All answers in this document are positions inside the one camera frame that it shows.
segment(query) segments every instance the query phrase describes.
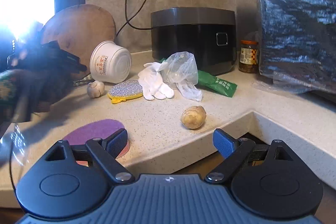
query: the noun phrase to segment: jar label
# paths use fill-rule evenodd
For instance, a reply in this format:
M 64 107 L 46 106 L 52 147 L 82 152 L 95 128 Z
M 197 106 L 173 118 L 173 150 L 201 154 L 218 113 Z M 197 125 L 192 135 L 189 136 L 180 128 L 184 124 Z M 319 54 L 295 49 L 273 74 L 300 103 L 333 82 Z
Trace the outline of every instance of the jar label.
M 106 75 L 106 64 L 107 64 L 107 59 L 109 57 L 106 55 L 101 55 L 98 56 L 96 59 L 96 71 L 100 74 L 100 75 Z
M 257 65 L 258 64 L 258 50 L 253 48 L 241 48 L 240 52 L 240 63 L 246 65 Z

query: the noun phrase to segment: clear plastic bag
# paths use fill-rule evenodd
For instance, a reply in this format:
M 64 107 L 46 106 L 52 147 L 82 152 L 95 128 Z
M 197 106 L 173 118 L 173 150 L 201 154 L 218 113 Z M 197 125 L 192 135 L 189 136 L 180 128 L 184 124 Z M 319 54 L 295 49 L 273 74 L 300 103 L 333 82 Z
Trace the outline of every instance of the clear plastic bag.
M 168 66 L 161 72 L 163 81 L 169 84 L 176 83 L 184 98 L 202 101 L 202 91 L 195 87 L 198 83 L 198 71 L 194 55 L 189 52 L 177 52 L 165 62 Z
M 273 80 L 269 78 L 254 81 L 252 83 L 252 87 L 254 89 L 266 91 L 286 98 L 295 100 L 304 100 L 300 96 L 297 96 L 298 94 L 305 92 L 304 90 L 300 89 L 300 87 L 293 87 L 292 85 L 290 86 L 276 85 L 273 83 Z

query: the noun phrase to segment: black plastic-wrapped package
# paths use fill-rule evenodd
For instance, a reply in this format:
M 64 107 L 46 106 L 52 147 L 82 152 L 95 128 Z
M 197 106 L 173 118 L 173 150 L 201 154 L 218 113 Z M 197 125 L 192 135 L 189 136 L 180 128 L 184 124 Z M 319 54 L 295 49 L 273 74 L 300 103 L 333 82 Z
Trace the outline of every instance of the black plastic-wrapped package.
M 336 0 L 259 0 L 262 75 L 336 93 Z

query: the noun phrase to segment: purple mat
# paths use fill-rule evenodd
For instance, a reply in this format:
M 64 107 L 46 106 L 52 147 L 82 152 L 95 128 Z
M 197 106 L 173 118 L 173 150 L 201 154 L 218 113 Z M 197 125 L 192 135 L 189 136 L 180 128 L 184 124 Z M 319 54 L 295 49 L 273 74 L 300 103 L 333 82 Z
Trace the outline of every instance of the purple mat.
M 100 120 L 77 128 L 73 132 L 66 135 L 63 139 L 67 140 L 70 145 L 85 144 L 87 140 L 92 138 L 106 139 L 112 133 L 121 128 L 125 127 L 117 120 Z

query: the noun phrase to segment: garlic bulb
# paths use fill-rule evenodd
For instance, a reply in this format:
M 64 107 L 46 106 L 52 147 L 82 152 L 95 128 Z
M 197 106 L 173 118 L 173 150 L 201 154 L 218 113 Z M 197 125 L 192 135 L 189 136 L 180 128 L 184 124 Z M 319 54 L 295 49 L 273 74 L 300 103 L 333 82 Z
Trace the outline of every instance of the garlic bulb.
M 90 98 L 98 98 L 105 91 L 105 85 L 103 82 L 95 81 L 89 83 L 86 88 L 86 92 Z

